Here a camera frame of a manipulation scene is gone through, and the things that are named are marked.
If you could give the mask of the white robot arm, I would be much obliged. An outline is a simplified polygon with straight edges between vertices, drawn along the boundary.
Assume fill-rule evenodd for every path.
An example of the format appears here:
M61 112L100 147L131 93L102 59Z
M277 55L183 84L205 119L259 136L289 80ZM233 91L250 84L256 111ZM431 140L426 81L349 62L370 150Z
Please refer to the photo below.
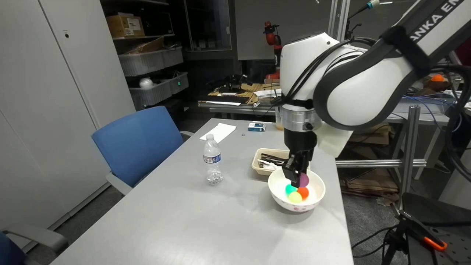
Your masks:
M414 83L446 68L471 33L471 0L417 0L378 38L343 41L321 33L281 50L281 119L289 159L302 184L314 149L339 156L356 130L383 122Z

